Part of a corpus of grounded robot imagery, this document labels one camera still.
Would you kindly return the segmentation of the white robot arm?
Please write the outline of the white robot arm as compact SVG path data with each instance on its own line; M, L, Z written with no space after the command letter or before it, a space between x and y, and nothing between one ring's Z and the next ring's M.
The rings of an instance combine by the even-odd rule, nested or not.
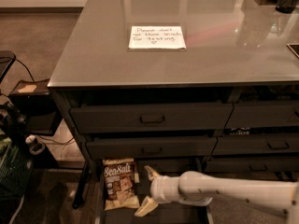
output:
M180 203L207 206L214 198L246 203L250 207L286 218L285 224L299 224L299 183L219 178L188 171L180 176L160 175L146 165L151 182L149 193L135 211L143 217L159 204Z

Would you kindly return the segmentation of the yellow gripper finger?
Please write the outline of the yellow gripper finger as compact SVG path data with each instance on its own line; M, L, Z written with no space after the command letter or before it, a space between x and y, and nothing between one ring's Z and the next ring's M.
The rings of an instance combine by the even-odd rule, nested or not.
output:
M142 204L135 211L136 217L143 217L158 207L158 203L155 202L151 197L146 196Z
M156 178L161 176L155 169L148 165L145 166L145 170L148 173L149 181L154 181Z

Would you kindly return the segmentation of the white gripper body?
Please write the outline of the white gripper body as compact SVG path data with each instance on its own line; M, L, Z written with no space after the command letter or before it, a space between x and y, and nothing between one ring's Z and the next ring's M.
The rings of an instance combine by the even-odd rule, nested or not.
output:
M153 179L150 194L157 203L171 203L179 200L178 177L160 175Z

